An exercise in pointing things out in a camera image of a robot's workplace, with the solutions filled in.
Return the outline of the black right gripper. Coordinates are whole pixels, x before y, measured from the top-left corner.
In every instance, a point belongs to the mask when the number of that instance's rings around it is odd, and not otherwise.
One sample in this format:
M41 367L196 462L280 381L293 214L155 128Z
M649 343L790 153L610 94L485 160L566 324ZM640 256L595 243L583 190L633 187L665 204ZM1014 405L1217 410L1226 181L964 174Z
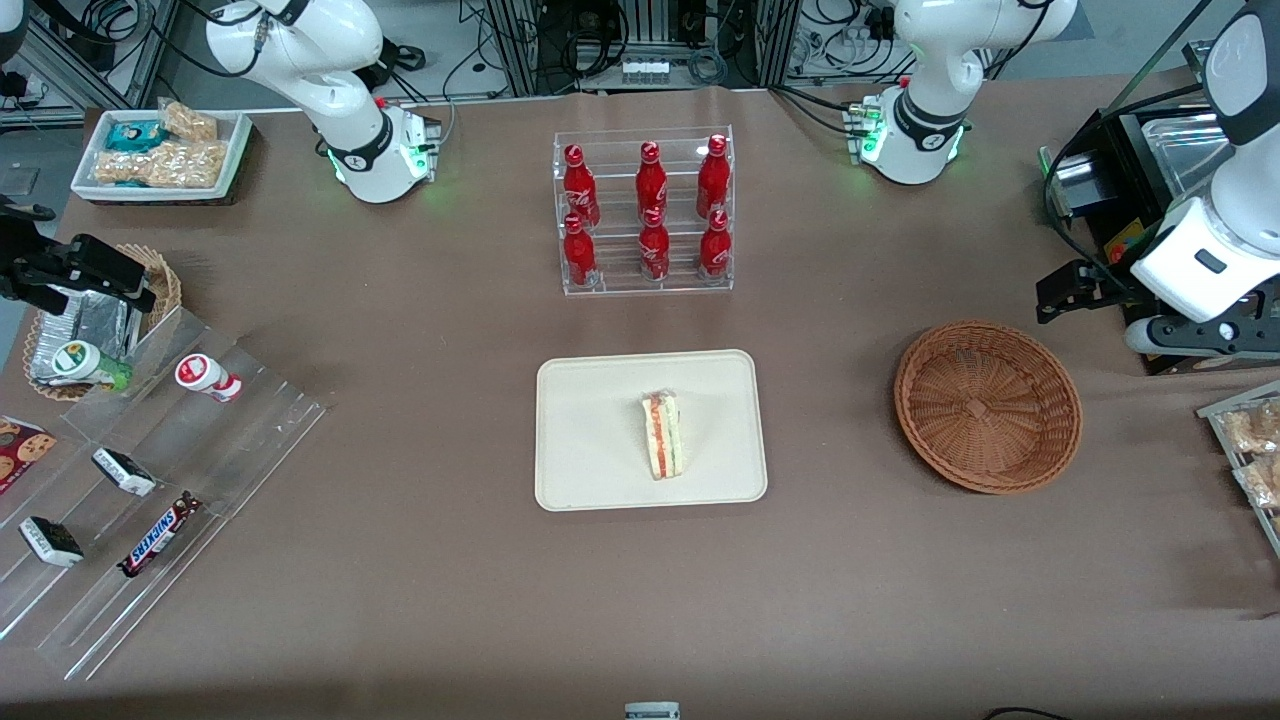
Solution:
M49 286L40 263L56 245L38 222L55 211L38 204L19 205L1 199L1 295L47 314L64 314L72 300L109 297L137 313L151 313L157 296L148 286L145 265L91 234L76 234L63 255L65 277Z

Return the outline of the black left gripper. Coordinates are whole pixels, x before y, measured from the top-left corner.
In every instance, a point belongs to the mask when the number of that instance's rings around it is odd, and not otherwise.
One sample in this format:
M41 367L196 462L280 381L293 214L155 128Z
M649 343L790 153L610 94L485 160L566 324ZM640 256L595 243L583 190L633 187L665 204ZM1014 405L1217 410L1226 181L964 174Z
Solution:
M1075 259L1036 283L1036 320L1051 323L1065 313L1146 302L1146 291L1116 277L1108 266Z

